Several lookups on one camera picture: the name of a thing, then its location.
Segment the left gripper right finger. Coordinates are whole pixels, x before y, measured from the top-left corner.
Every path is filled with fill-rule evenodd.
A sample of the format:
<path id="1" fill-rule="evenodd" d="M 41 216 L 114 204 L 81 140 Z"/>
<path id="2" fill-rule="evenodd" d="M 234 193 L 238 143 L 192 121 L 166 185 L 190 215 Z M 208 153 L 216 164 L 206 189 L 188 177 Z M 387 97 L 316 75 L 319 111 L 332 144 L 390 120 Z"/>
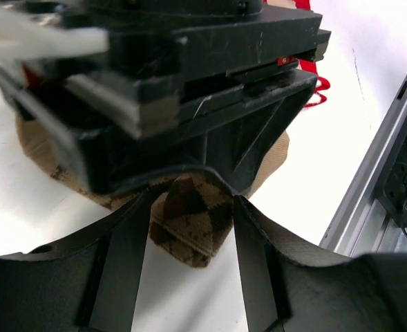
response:
<path id="1" fill-rule="evenodd" d="M 407 331 L 407 252 L 349 258 L 234 198 L 250 331 Z"/>

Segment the brown argyle sock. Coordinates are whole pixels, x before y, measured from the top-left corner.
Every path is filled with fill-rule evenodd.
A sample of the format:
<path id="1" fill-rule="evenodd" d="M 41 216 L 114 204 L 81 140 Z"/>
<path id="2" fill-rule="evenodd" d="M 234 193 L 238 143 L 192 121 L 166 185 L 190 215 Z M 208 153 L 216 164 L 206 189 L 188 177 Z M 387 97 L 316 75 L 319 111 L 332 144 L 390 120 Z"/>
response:
<path id="1" fill-rule="evenodd" d="M 46 129 L 36 120 L 15 119 L 23 154 L 53 180 L 115 211 L 144 188 L 126 194 L 99 195 L 88 191 L 59 166 Z M 205 268 L 216 256 L 233 226 L 233 196 L 202 172 L 157 178 L 146 187 L 151 194 L 149 236 L 172 257 L 192 268 Z"/>

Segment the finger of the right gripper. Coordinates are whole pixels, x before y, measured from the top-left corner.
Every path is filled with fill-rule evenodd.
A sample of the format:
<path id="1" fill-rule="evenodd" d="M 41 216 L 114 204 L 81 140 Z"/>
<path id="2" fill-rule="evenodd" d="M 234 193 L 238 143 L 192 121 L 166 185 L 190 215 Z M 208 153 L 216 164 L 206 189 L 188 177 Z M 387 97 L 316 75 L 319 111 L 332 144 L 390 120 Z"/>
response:
<path id="1" fill-rule="evenodd" d="M 175 131 L 134 140 L 61 86 L 26 89 L 0 68 L 0 89 L 17 113 L 50 136 L 55 159 L 95 194 L 117 194 L 157 177 L 201 170 L 203 140 L 178 142 Z"/>

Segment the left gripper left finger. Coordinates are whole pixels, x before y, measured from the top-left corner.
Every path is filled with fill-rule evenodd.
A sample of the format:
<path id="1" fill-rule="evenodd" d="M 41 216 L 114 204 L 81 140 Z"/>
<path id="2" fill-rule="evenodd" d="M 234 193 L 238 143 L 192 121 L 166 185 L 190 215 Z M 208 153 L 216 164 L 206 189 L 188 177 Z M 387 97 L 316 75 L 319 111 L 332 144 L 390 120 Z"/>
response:
<path id="1" fill-rule="evenodd" d="M 143 193 L 62 239 L 0 256 L 0 331 L 130 331 L 150 211 Z"/>

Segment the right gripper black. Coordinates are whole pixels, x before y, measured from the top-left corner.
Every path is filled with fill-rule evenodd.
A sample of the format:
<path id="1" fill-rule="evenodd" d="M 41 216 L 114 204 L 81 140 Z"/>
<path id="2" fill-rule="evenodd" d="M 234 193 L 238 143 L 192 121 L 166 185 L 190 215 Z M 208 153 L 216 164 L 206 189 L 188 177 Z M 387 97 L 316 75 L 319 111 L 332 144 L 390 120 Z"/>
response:
<path id="1" fill-rule="evenodd" d="M 134 138 L 174 127 L 179 105 L 261 79 L 273 63 L 323 58 L 330 32 L 311 10 L 264 1 L 0 1 L 0 25 L 75 33 L 71 55 L 1 58 L 21 88 L 48 89 L 80 122 L 112 122 Z M 240 102 L 196 118 L 179 170 L 202 172 L 234 195 L 252 188 L 266 153 L 314 93 L 317 76 L 292 69 L 248 84 Z"/>

